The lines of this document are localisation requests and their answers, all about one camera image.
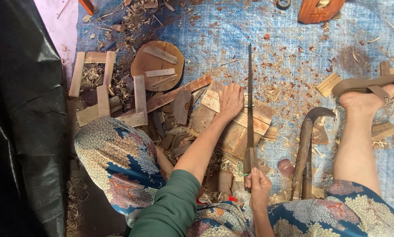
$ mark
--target person's right hand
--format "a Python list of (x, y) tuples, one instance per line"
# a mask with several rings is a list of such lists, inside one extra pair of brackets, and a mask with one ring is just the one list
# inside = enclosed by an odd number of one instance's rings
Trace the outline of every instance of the person's right hand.
[(224, 85), (219, 91), (220, 115), (231, 121), (244, 106), (244, 89), (239, 84)]
[(251, 188), (250, 207), (253, 212), (267, 212), (272, 182), (263, 174), (261, 170), (254, 167), (251, 174), (245, 179), (245, 186)]

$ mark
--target wooden disc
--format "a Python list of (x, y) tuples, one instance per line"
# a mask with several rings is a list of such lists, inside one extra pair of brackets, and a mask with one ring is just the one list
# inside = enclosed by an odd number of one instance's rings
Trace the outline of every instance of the wooden disc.
[[(145, 53), (143, 50), (147, 46), (156, 46), (159, 49), (175, 56), (178, 58), (178, 64), (171, 64), (166, 62), (163, 59), (155, 57), (153, 55)], [(161, 81), (165, 78), (168, 78), (172, 75), (164, 75), (164, 76), (155, 76), (155, 77), (147, 77), (145, 72), (162, 70), (174, 68), (175, 74), (177, 74), (177, 78), (175, 81), (169, 82), (165, 85), (159, 86), (158, 88), (151, 88), (150, 85)], [(138, 50), (134, 61), (131, 64), (131, 75), (144, 75), (144, 82), (146, 86), (146, 90), (152, 92), (163, 92), (172, 89), (176, 84), (178, 84), (179, 80), (182, 77), (182, 70), (184, 69), (184, 56), (181, 52), (179, 52), (178, 48), (171, 43), (164, 41), (151, 41), (147, 44), (141, 46)]]

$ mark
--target green shirt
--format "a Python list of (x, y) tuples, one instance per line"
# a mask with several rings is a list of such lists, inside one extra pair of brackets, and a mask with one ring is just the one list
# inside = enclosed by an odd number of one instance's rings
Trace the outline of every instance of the green shirt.
[(166, 186), (156, 192), (154, 203), (141, 212), (130, 237), (183, 237), (197, 211), (200, 182), (185, 170), (174, 170)]

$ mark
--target blue floral fabric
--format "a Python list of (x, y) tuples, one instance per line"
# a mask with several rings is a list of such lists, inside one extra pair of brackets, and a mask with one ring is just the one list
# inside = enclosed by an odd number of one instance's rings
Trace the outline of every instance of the blue floral fabric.
[[(114, 118), (100, 118), (78, 131), (76, 152), (112, 207), (133, 226), (154, 202), (167, 175), (156, 147), (141, 130)], [(335, 180), (325, 199), (271, 205), (266, 210), (276, 236), (392, 236), (394, 209), (365, 186)], [(188, 237), (255, 236), (251, 210), (235, 202), (199, 205)]]

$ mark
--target brown sandal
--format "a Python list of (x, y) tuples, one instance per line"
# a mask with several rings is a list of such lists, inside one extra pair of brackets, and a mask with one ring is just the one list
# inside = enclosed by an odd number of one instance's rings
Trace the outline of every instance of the brown sandal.
[(373, 80), (349, 78), (338, 82), (332, 89), (332, 94), (337, 98), (347, 92), (374, 93), (381, 101), (382, 106), (394, 102), (394, 93), (390, 96), (382, 86), (394, 84), (394, 75), (387, 75)]
[[(186, 143), (184, 145), (180, 145), (180, 142), (185, 139)], [(182, 154), (185, 153), (185, 151), (191, 146), (193, 140), (195, 140), (196, 137), (190, 137), (187, 132), (180, 132), (175, 135), (175, 137), (172, 140), (172, 151), (174, 154), (174, 157), (177, 158)]]

